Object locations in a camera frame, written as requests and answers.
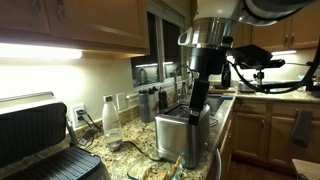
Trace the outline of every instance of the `electrical outlet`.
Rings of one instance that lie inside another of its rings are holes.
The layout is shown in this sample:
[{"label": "electrical outlet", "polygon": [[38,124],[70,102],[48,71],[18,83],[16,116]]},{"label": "electrical outlet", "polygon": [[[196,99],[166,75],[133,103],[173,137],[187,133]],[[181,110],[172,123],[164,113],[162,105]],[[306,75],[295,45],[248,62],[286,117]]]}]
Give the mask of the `electrical outlet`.
[{"label": "electrical outlet", "polygon": [[123,110],[127,107],[126,96],[124,93],[116,94],[118,110]]},{"label": "electrical outlet", "polygon": [[86,124],[84,121],[78,120],[78,114],[77,114],[78,110],[85,110],[84,103],[73,104],[70,106],[70,110],[71,110],[71,120],[72,120],[73,128],[78,128]]}]

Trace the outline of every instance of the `kitchen towel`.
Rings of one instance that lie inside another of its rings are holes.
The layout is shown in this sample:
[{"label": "kitchen towel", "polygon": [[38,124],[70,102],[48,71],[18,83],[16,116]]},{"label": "kitchen towel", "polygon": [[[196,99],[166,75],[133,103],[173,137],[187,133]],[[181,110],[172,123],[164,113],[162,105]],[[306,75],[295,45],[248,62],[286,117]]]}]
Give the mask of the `kitchen towel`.
[{"label": "kitchen towel", "polygon": [[298,110],[291,137],[292,142],[300,147],[308,147],[312,111]]}]

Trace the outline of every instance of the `window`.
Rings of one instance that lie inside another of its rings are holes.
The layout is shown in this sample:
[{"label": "window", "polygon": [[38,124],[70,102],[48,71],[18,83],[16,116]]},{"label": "window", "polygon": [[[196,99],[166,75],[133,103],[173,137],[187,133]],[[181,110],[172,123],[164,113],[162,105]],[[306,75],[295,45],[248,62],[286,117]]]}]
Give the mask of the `window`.
[{"label": "window", "polygon": [[182,49],[177,42],[184,31],[184,18],[159,1],[148,3],[150,55],[131,58],[134,87],[164,82],[181,64]]}]

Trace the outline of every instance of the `panini press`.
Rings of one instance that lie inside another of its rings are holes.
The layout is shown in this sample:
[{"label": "panini press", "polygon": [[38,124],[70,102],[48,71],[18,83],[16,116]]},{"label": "panini press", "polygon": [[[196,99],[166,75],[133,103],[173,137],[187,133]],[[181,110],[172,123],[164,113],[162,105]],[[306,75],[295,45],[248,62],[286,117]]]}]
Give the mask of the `panini press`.
[{"label": "panini press", "polygon": [[[0,99],[0,168],[59,144],[66,137],[66,127],[72,135],[67,107],[51,92]],[[110,177],[99,156],[70,145],[5,179],[107,180]]]}]

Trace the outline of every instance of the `robotic arm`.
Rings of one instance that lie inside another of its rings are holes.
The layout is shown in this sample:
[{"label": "robotic arm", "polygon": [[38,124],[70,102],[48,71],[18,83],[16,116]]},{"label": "robotic arm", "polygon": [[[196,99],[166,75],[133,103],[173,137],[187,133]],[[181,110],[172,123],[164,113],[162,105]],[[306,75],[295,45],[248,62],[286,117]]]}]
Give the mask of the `robotic arm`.
[{"label": "robotic arm", "polygon": [[198,124],[209,89],[208,78],[211,74],[221,74],[238,22],[255,26],[271,25],[314,1],[198,0],[193,27],[178,39],[179,45],[192,47],[190,69],[199,73],[190,100],[189,124]]}]

